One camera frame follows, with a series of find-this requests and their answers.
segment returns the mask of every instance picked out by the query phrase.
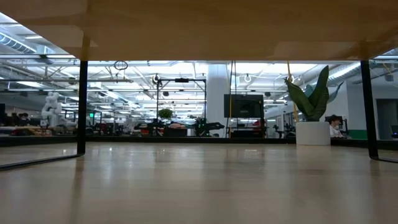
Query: snake plant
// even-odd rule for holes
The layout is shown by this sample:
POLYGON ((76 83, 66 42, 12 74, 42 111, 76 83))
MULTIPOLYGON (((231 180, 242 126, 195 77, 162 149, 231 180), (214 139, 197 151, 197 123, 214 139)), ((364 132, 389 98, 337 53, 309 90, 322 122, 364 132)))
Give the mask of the snake plant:
POLYGON ((329 101, 329 90, 326 86, 328 78, 329 66, 326 66, 319 74, 317 85, 309 96, 306 96, 299 86, 285 80, 290 98, 307 121, 319 121, 326 111, 329 101))
MULTIPOLYGON (((340 87, 342 86, 343 83, 344 83, 344 82, 340 83, 340 84, 337 86, 336 90, 335 90, 333 93, 330 93, 330 94, 329 94, 328 103, 331 103, 333 100, 336 99, 337 94, 338 94, 338 91, 340 90, 340 87)), ((313 86, 312 86, 312 85, 307 85, 307 86, 305 86, 305 91, 304 91, 305 96, 309 97, 309 96, 312 94, 312 92, 313 92, 313 86)))

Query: yellow cable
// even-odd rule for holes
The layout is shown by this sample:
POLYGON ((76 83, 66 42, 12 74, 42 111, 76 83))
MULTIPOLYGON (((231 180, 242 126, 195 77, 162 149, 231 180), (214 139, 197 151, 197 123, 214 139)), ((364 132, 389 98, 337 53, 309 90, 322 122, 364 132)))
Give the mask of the yellow cable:
MULTIPOLYGON (((290 62, 287 61, 287 72, 289 73, 289 78, 287 79, 289 82, 292 82, 292 74, 290 72, 290 62)), ((297 117, 297 109, 296 109, 296 104, 293 103, 293 112, 294 112, 294 119, 296 120, 296 123, 299 121, 299 118, 297 117)))

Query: wooden tabletop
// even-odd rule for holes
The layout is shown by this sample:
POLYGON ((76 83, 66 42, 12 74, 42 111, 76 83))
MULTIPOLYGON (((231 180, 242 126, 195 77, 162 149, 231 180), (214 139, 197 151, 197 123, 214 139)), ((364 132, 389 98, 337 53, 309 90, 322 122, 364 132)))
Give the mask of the wooden tabletop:
POLYGON ((398 47, 396 0, 0 4, 3 13, 85 60, 358 60, 398 47))

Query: computer monitor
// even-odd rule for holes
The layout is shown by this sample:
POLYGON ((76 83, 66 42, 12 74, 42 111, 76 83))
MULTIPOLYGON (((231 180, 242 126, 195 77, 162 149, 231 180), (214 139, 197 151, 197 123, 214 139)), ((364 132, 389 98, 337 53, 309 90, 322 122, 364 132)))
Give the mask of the computer monitor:
POLYGON ((264 97, 262 95, 224 95, 225 118, 263 118, 264 97), (229 102, 232 101, 232 115, 229 113, 229 102))
POLYGON ((391 125, 392 134, 398 134, 398 125, 391 125))

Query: white planter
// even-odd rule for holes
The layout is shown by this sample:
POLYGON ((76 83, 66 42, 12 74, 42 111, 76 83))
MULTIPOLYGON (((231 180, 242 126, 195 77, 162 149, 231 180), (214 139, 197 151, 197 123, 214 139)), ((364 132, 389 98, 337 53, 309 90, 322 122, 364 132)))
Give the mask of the white planter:
POLYGON ((296 124, 296 144, 300 146, 329 146, 327 122, 299 122, 296 124))

